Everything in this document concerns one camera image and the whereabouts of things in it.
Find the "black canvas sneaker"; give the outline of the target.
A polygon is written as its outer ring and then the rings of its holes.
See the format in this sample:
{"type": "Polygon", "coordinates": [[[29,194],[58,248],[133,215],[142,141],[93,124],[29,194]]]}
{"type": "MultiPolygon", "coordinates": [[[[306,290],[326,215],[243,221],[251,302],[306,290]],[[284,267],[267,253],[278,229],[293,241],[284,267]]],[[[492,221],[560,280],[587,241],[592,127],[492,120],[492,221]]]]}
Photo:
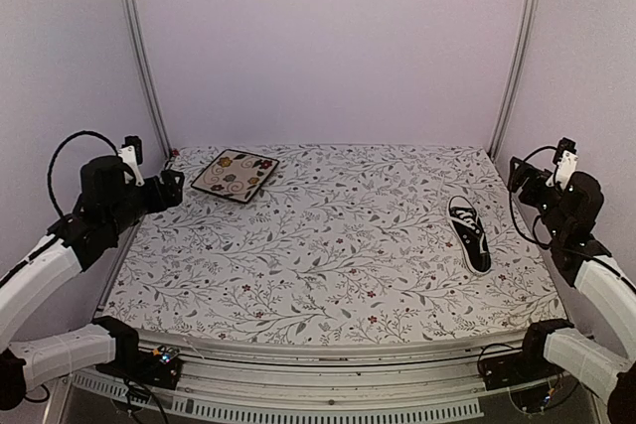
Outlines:
{"type": "Polygon", "coordinates": [[[473,205],[462,196],[447,203],[447,219],[462,250],[464,263],[476,275],[486,275],[492,267],[485,228],[473,205]]]}

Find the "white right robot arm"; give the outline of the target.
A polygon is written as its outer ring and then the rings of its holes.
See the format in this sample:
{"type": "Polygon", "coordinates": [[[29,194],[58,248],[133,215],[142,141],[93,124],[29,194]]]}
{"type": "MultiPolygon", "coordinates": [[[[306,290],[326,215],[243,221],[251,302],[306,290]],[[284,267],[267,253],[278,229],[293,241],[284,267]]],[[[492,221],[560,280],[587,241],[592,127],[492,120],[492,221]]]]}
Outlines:
{"type": "Polygon", "coordinates": [[[538,211],[551,237],[547,247],[556,270],[595,307],[625,350],[619,355],[568,321],[547,320],[529,325],[514,372],[534,380],[556,366],[603,402],[610,422],[634,422],[635,285],[592,234],[604,202],[599,183],[567,159],[560,159],[550,173],[512,158],[508,190],[538,211]]]}

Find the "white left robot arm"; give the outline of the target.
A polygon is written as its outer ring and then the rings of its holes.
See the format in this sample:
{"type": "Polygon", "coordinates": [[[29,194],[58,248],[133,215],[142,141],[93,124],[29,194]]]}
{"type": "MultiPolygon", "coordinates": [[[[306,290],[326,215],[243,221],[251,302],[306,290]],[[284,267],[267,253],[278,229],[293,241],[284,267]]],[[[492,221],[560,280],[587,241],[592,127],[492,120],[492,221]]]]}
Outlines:
{"type": "Polygon", "coordinates": [[[94,366],[139,386],[175,388],[181,361],[144,352],[130,326],[108,316],[61,335],[30,342],[14,337],[54,292],[86,272],[119,236],[156,212],[179,205],[184,175],[164,170],[144,179],[134,159],[95,158],[80,169],[73,211],[54,223],[21,262],[1,279],[1,408],[11,410],[47,381],[94,366]]]}

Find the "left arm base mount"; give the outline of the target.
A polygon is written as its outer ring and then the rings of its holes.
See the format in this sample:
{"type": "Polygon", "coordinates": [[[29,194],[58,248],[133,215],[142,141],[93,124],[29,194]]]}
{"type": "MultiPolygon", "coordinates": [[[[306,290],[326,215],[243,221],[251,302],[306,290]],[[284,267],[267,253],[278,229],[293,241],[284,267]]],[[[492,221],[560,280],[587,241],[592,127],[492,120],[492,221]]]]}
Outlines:
{"type": "Polygon", "coordinates": [[[160,346],[151,352],[138,351],[130,363],[116,359],[109,363],[97,364],[95,369],[100,373],[135,383],[175,390],[183,368],[180,354],[178,348],[160,346]]]}

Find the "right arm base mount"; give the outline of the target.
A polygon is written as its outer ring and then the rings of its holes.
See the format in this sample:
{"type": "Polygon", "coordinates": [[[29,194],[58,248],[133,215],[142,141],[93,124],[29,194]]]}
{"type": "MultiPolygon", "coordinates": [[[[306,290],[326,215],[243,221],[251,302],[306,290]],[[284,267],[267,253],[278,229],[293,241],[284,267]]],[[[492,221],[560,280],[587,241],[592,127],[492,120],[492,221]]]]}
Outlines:
{"type": "Polygon", "coordinates": [[[477,358],[477,371],[487,390],[507,389],[522,414],[544,414],[565,404],[580,388],[573,380],[566,389],[564,371],[543,358],[526,358],[520,349],[491,344],[477,358]]]}

